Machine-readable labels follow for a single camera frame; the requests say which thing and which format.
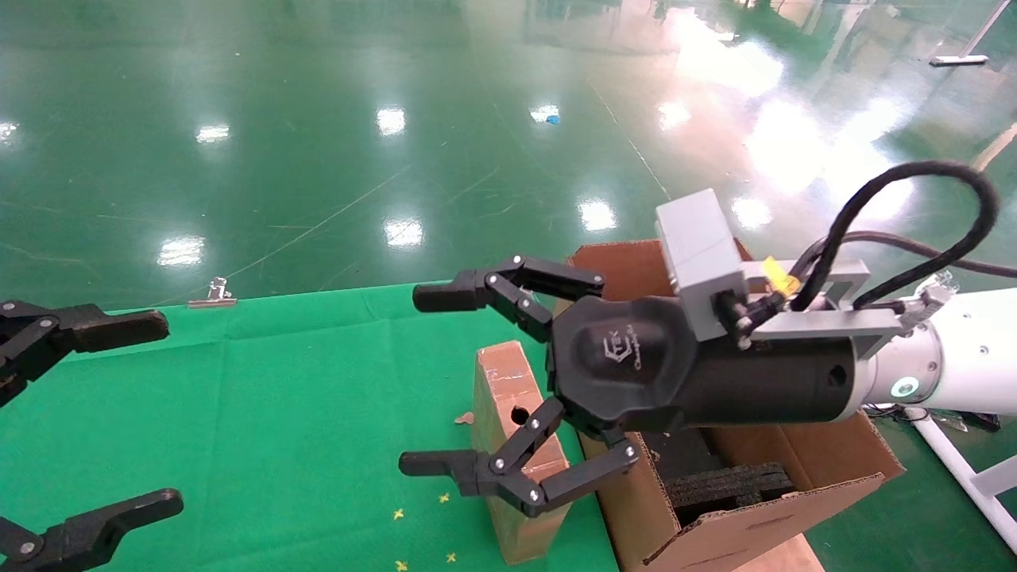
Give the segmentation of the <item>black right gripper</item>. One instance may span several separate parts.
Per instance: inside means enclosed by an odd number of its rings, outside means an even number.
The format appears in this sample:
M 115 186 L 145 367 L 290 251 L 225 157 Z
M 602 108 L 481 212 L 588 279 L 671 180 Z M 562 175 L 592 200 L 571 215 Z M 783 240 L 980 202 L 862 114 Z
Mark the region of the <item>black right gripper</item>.
M 499 497 L 534 518 L 629 472 L 639 454 L 622 431 L 828 423 L 857 410 L 857 362 L 847 339 L 779 339 L 745 349 L 726 334 L 700 341 L 675 298 L 609 301 L 598 298 L 604 287 L 596 272 L 527 256 L 462 270 L 446 283 L 416 285 L 417 311 L 491 307 L 547 343 L 555 397 L 544 400 L 492 454 L 406 451 L 397 461 L 400 472 L 446 475 L 464 497 Z M 552 316 L 535 292 L 575 303 Z M 607 431 L 609 448 L 534 481 L 524 465 L 563 420 L 588 435 Z

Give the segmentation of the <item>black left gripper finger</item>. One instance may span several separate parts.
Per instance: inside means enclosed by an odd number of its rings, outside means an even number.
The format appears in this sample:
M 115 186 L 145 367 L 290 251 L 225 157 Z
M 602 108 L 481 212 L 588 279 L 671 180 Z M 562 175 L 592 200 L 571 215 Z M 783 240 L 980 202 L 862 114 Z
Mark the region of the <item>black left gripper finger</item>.
M 108 564 L 128 532 L 183 511 L 181 492 L 159 489 L 67 518 L 37 535 L 1 518 L 2 571 L 87 571 Z
M 157 309 L 106 314 L 98 305 L 48 308 L 21 300 L 1 307 L 1 405 L 69 354 L 137 346 L 166 339 L 166 314 Z

